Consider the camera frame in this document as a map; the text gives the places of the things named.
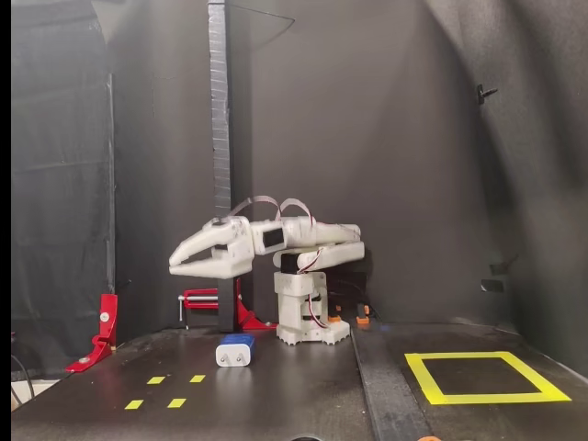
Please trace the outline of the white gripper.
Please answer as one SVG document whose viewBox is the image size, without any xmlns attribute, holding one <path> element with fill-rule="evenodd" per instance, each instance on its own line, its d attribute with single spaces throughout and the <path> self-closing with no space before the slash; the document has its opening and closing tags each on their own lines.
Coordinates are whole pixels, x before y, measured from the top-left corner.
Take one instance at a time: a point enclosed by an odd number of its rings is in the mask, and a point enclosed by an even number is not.
<svg viewBox="0 0 588 441">
<path fill-rule="evenodd" d="M 212 258 L 183 263 L 211 249 Z M 216 220 L 181 242 L 169 258 L 175 276 L 228 279 L 248 273 L 254 260 L 254 241 L 246 218 Z"/>
</svg>

